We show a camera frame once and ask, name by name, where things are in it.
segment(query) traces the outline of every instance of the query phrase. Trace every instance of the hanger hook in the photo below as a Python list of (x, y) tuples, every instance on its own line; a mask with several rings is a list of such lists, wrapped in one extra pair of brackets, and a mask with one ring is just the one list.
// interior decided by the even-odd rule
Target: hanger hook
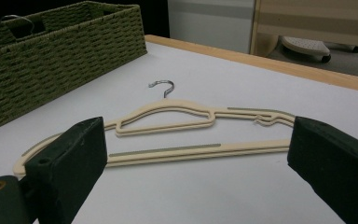
[(172, 85), (169, 89), (167, 89), (164, 92), (164, 98), (167, 98), (167, 95), (170, 94), (173, 91), (173, 89), (175, 88), (175, 85), (173, 84), (172, 81), (169, 81), (169, 80), (155, 81), (155, 82), (149, 84), (149, 88), (152, 88), (152, 87), (154, 87), (154, 86), (156, 86), (158, 84), (161, 84), (161, 83), (168, 83), (168, 84)]

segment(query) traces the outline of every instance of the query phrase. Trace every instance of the wooden table edge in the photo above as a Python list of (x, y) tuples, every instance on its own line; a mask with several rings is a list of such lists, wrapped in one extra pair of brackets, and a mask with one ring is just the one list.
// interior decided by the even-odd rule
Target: wooden table edge
[(295, 77), (303, 77), (306, 79), (323, 82), (330, 85), (344, 87), (358, 91), (358, 77), (327, 71), (319, 68), (307, 67), (294, 63), (285, 63), (268, 58), (257, 57), (254, 55), (244, 54), (226, 49), (218, 49), (214, 47), (203, 46), (199, 44), (189, 43), (181, 40), (170, 39), (156, 35), (146, 35), (145, 41), (167, 46), (176, 49), (183, 49), (196, 52), (216, 58), (221, 58), (237, 63), (245, 63), (252, 66), (268, 69), (275, 72), (285, 73)]

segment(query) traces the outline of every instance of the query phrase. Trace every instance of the clothes hanger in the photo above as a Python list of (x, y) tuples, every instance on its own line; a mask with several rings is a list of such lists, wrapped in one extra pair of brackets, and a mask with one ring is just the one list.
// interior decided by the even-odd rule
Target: clothes hanger
[[(185, 100), (167, 99), (167, 95), (174, 89), (174, 84), (169, 80), (161, 80), (149, 84), (149, 87), (152, 88), (160, 83), (168, 83), (172, 85), (164, 92), (164, 99), (149, 105), (145, 105), (121, 119), (115, 119), (106, 122), (104, 124), (105, 131), (115, 129), (117, 136), (123, 136), (205, 128), (212, 126), (216, 118), (250, 119), (253, 120), (255, 123), (258, 123), (263, 126), (270, 126), (275, 123), (284, 124), (289, 127), (293, 127), (294, 125), (294, 115), (278, 110), (234, 107), (218, 108), (199, 105)], [(203, 116), (207, 119), (174, 123), (170, 125), (124, 128), (125, 125), (133, 123), (140, 118), (144, 118), (148, 115), (164, 111), (186, 112), (195, 116)], [(34, 155), (36, 155), (40, 150), (43, 150), (43, 148), (45, 148), (46, 146), (48, 146), (48, 144), (58, 138), (60, 135), (60, 133), (52, 135), (51, 137), (39, 142), (35, 146), (31, 147), (29, 150), (24, 152), (21, 157), (16, 161), (13, 167), (14, 175), (18, 177), (24, 176), (24, 164)], [(108, 156), (106, 167), (161, 161), (182, 161), (255, 153), (282, 152), (287, 151), (289, 149), (289, 145), (290, 139), (283, 139), (250, 143), (247, 142), (236, 144), (212, 144), (202, 146), (172, 147), (124, 153), (113, 153)]]

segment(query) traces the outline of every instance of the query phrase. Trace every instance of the basket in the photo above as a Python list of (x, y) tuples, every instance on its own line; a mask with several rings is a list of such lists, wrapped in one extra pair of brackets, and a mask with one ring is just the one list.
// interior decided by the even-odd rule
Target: basket
[(136, 5), (85, 1), (0, 21), (0, 126), (144, 54)]

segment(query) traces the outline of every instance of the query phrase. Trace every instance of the white panel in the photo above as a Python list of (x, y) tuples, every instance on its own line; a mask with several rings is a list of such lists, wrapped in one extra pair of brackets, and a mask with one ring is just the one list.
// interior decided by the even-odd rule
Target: white panel
[(168, 0), (171, 38), (249, 53), (253, 0)]

